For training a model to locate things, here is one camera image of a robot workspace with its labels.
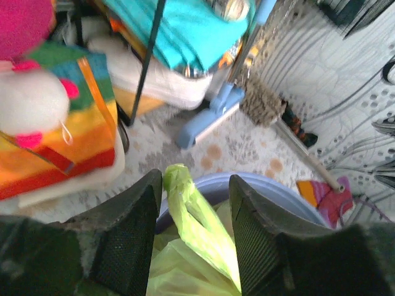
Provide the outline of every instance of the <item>pink stuffed toy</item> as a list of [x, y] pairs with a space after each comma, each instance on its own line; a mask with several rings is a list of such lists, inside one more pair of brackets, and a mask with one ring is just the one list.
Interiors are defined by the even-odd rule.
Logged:
[[[0, 131], [26, 149], [34, 149], [43, 134], [65, 127], [70, 100], [79, 96], [70, 80], [59, 79], [34, 60], [0, 62]], [[65, 141], [71, 141], [71, 135]]]

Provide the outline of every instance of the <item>white cloth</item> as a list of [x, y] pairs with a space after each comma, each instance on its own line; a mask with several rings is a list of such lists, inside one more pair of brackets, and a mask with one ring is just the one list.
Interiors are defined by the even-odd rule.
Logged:
[[[115, 36], [100, 36], [88, 42], [88, 49], [107, 55], [111, 82], [119, 88], [136, 92], [142, 65]], [[149, 64], [143, 94], [162, 100], [181, 109], [198, 107], [210, 86], [212, 75], [200, 79], [185, 78], [152, 58]]]

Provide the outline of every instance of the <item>blue bucket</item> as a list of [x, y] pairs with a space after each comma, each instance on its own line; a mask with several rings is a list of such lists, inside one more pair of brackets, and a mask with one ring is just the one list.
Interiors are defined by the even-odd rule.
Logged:
[[[196, 188], [209, 201], [217, 205], [229, 199], [229, 179], [231, 175], [239, 175], [258, 193], [285, 208], [291, 213], [325, 227], [330, 228], [321, 214], [299, 194], [274, 181], [273, 179], [253, 173], [214, 173], [194, 180]], [[167, 203], [163, 203], [162, 214], [157, 220], [156, 233], [161, 233], [172, 223]]]

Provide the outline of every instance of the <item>green plastic bag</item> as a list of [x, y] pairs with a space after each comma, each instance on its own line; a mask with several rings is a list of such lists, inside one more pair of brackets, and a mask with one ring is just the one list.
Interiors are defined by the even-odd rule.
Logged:
[[170, 242], [154, 246], [147, 295], [241, 295], [235, 243], [188, 168], [169, 166], [164, 188], [180, 238], [170, 240], [168, 232], [156, 238], [162, 247], [164, 236]]
[[178, 235], [168, 235], [166, 231], [155, 237], [146, 295], [241, 296], [241, 293]]

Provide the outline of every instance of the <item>colorful bag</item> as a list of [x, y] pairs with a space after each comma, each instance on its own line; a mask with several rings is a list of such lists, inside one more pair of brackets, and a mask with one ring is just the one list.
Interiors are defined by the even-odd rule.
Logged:
[[46, 133], [34, 150], [0, 137], [0, 200], [109, 167], [115, 159], [117, 106], [105, 55], [44, 43], [29, 58], [78, 85], [80, 97], [65, 123], [73, 143], [65, 143], [61, 128]]

